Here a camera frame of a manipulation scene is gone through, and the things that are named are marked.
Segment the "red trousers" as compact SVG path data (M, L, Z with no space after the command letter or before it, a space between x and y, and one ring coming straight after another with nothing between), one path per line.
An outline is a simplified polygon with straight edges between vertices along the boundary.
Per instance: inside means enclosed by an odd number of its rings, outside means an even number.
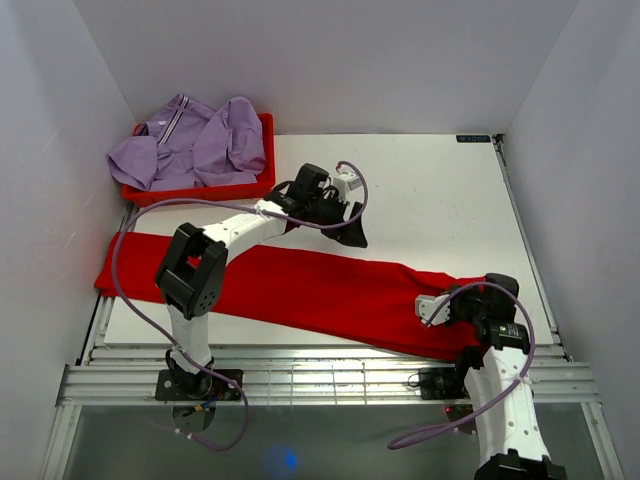
M473 326L426 328L415 314L415 299L468 282L399 263L259 245L231 261L212 309L452 361L476 345Z

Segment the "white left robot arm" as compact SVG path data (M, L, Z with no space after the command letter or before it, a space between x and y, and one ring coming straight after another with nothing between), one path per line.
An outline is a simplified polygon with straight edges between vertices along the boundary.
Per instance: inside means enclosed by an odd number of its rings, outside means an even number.
M330 176L306 163L294 180L278 184L240 214L202 228L185 223L175 231L155 282L171 321L169 374L188 398L205 397L213 384L204 369L213 362L208 314L220 301L229 263L302 225L344 246L367 246L361 222L366 203L349 199L353 191L367 187L364 177L348 162L339 163L336 171Z

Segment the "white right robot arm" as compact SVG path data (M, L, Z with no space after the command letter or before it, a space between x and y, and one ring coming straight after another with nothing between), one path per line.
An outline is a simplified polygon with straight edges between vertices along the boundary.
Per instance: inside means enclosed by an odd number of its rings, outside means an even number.
M489 273L472 286L451 288L436 325L465 322L476 345L458 354L451 382L470 397L480 446L476 479L565 479L540 433L528 369L534 345L515 321L519 284Z

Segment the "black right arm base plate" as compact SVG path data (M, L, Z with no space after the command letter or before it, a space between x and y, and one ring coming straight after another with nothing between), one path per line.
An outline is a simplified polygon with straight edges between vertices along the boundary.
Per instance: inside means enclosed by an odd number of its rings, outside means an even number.
M468 397L464 383L453 367L420 369L418 386L422 400L458 400Z

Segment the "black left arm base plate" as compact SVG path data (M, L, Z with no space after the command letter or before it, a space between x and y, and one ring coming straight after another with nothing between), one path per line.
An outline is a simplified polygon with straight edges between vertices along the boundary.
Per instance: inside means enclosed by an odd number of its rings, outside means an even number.
M197 374L176 373L169 369L158 374L154 399L164 402L208 400L236 401L241 399L239 391L227 380Z

